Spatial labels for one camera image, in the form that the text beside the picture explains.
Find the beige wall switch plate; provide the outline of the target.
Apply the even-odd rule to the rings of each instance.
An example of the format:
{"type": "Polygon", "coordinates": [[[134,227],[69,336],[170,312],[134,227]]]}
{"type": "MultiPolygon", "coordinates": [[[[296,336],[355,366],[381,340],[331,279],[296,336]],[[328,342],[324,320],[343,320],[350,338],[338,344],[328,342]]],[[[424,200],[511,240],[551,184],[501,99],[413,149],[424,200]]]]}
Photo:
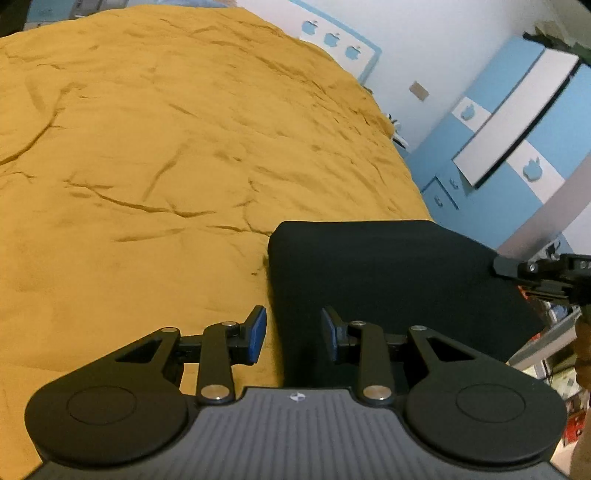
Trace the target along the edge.
{"type": "Polygon", "coordinates": [[[409,87],[409,91],[421,102],[424,102],[430,96],[430,92],[417,81],[409,87]]]}

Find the blue white wardrobe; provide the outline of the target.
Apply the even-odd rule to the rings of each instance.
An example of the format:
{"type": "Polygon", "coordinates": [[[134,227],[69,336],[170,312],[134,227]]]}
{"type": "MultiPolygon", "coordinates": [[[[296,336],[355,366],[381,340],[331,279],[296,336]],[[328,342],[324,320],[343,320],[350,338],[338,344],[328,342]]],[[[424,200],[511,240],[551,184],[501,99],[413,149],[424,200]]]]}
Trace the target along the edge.
{"type": "Polygon", "coordinates": [[[508,41],[407,158],[421,193],[454,162],[475,188],[448,228],[530,256],[590,202],[590,67],[577,54],[508,41]]]}

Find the mustard yellow bedspread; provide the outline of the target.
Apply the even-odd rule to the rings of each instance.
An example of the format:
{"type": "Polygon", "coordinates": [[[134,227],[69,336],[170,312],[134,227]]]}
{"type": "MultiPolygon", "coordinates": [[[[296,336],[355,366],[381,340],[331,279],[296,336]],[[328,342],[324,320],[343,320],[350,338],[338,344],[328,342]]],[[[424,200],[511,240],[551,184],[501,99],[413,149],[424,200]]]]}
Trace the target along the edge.
{"type": "Polygon", "coordinates": [[[425,220],[393,128],[324,51],[239,8],[136,6],[1,41],[1,475],[50,381],[266,304],[286,220],[425,220]]]}

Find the black pants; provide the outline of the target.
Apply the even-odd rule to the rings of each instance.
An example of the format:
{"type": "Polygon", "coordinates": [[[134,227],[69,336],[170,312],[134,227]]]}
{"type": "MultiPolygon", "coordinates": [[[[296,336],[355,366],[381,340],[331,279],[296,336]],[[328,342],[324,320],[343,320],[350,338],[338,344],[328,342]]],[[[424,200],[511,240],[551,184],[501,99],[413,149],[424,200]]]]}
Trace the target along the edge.
{"type": "Polygon", "coordinates": [[[518,287],[495,274],[495,250],[431,221],[286,221],[267,256],[287,388],[355,380],[353,368],[329,361],[325,307],[389,334],[424,325],[502,362],[544,328],[518,287]]]}

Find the white headboard blue apple cutouts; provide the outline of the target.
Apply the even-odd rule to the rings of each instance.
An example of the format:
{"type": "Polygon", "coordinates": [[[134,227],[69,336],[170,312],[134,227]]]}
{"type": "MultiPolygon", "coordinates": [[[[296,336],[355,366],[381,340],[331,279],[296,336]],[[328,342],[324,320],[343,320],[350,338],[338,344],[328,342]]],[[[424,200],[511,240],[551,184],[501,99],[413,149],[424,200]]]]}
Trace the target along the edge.
{"type": "Polygon", "coordinates": [[[307,1],[237,1],[236,4],[288,35],[321,48],[362,85],[382,54],[375,43],[307,1]]]}

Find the blue nightstand drawers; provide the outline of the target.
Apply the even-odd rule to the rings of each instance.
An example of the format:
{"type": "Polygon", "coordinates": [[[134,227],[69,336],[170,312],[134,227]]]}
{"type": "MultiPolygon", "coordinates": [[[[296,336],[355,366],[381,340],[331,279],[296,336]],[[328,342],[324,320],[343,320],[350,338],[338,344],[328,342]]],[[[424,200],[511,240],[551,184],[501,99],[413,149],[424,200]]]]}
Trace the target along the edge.
{"type": "Polygon", "coordinates": [[[475,188],[454,162],[442,167],[422,191],[431,217],[448,228],[463,221],[470,195],[475,188]]]}

